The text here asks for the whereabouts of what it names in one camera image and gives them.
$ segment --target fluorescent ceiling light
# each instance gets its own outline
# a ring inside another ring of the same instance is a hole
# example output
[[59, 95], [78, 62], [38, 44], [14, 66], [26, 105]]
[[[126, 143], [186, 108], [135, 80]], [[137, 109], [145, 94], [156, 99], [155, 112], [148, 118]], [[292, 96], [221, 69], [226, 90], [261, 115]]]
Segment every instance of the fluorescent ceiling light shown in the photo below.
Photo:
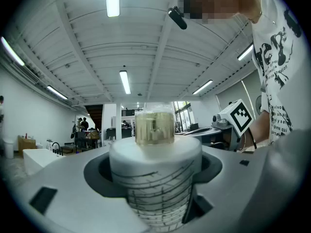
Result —
[[48, 85], [47, 87], [50, 91], [54, 92], [56, 95], [60, 96], [62, 99], [67, 100], [68, 98], [66, 98], [64, 95], [60, 94], [58, 91], [56, 91], [53, 87], [51, 87], [50, 85]]
[[120, 15], [120, 0], [106, 0], [108, 17], [117, 17]]
[[213, 83], [213, 80], [209, 80], [205, 85], [201, 86], [199, 89], [197, 89], [195, 92], [193, 92], [193, 95], [199, 93], [200, 91], [202, 91], [205, 87], [207, 87], [211, 83]]
[[250, 44], [244, 51], [238, 56], [238, 60], [242, 60], [251, 50], [253, 50], [254, 44]]
[[127, 78], [127, 71], [120, 71], [120, 76], [122, 79], [122, 83], [124, 86], [125, 93], [131, 94], [131, 89], [130, 89], [130, 85], [128, 83], [128, 78]]
[[24, 66], [25, 63], [18, 57], [18, 55], [14, 52], [14, 50], [11, 48], [11, 46], [7, 43], [7, 41], [3, 37], [1, 37], [1, 42], [5, 47], [5, 49], [8, 51], [8, 53], [11, 55], [11, 57], [21, 66]]

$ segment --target black cable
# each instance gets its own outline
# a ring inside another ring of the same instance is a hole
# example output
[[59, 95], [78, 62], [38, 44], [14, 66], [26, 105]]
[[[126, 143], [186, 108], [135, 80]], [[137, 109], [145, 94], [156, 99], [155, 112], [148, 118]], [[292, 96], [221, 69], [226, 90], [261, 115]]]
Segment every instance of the black cable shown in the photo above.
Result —
[[252, 132], [251, 132], [251, 130], [248, 128], [248, 132], [249, 132], [249, 134], [251, 135], [251, 138], [252, 138], [252, 141], [253, 141], [253, 144], [254, 144], [254, 147], [255, 147], [255, 149], [257, 149], [257, 145], [256, 145], [256, 142], [255, 142], [255, 140], [254, 140], [254, 138], [253, 138], [253, 134], [252, 134]]

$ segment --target staircase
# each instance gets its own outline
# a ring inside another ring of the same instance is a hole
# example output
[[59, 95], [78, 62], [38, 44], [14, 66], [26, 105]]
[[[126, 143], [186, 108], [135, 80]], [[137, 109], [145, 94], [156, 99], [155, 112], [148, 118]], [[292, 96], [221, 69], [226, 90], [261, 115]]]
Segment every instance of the staircase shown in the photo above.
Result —
[[89, 116], [95, 123], [95, 128], [102, 129], [102, 115], [103, 115], [103, 105], [89, 105], [85, 106]]

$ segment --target cardboard box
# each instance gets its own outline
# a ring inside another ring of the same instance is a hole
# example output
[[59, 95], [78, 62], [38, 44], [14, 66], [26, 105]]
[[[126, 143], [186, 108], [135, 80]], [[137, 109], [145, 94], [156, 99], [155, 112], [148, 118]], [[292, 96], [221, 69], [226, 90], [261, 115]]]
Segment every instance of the cardboard box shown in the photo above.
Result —
[[25, 139], [25, 138], [18, 136], [17, 142], [18, 142], [18, 153], [23, 158], [24, 158], [23, 150], [28, 150], [28, 149], [35, 150], [36, 149], [35, 140]]

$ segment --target black graphic print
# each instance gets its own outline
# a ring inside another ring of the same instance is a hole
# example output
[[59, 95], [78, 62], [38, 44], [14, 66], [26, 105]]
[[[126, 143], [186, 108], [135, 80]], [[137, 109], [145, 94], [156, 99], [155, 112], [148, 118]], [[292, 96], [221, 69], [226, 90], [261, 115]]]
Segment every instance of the black graphic print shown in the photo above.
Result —
[[269, 107], [269, 111], [270, 111], [270, 119], [271, 119], [271, 122], [273, 122], [273, 116], [274, 116], [274, 110], [273, 110], [273, 106], [271, 105], [270, 101], [272, 100], [272, 96], [270, 95], [270, 98], [268, 98], [268, 107]]
[[259, 48], [259, 52], [257, 52], [256, 54], [255, 54], [255, 57], [256, 57], [256, 59], [257, 59], [257, 62], [258, 62], [258, 64], [260, 65], [260, 67], [261, 67], [261, 70], [262, 70], [262, 75], [264, 76], [264, 68], [263, 68], [263, 62], [262, 62], [262, 49], [261, 48]]
[[290, 118], [288, 117], [288, 114], [287, 114], [284, 106], [282, 106], [282, 109], [286, 113], [286, 118], [284, 118], [286, 121], [286, 124], [287, 124], [288, 128], [290, 129], [290, 132], [292, 132], [293, 131], [292, 122], [291, 122]]
[[288, 81], [288, 77], [286, 75], [284, 75], [283, 73], [275, 72], [274, 76], [275, 76], [275, 78], [274, 78], [275, 82], [278, 82], [280, 84], [281, 88], [285, 85], [286, 81]]
[[285, 63], [288, 63], [291, 60], [291, 55], [293, 53], [293, 44], [294, 44], [294, 41], [292, 42], [292, 49], [291, 49], [290, 57], [288, 58], [288, 61], [286, 61]]
[[298, 23], [289, 14], [289, 9], [284, 11], [284, 17], [287, 22], [288, 27], [293, 31], [293, 33], [299, 38], [301, 36], [301, 29]]
[[279, 66], [283, 65], [285, 63], [285, 60], [286, 60], [286, 56], [283, 53], [283, 43], [286, 41], [286, 38], [287, 38], [287, 36], [286, 36], [286, 32], [285, 32], [284, 27], [283, 27], [282, 31], [271, 36], [271, 43], [278, 50], [278, 63], [277, 64]]
[[263, 44], [262, 44], [262, 48], [263, 48], [263, 58], [264, 58], [264, 62], [266, 63], [266, 65], [269, 65], [269, 64], [270, 64], [270, 61], [271, 61], [272, 54], [269, 53], [269, 56], [266, 57], [266, 53], [267, 53], [267, 51], [272, 50], [271, 45], [270, 45], [270, 44], [267, 44], [267, 43], [263, 43]]

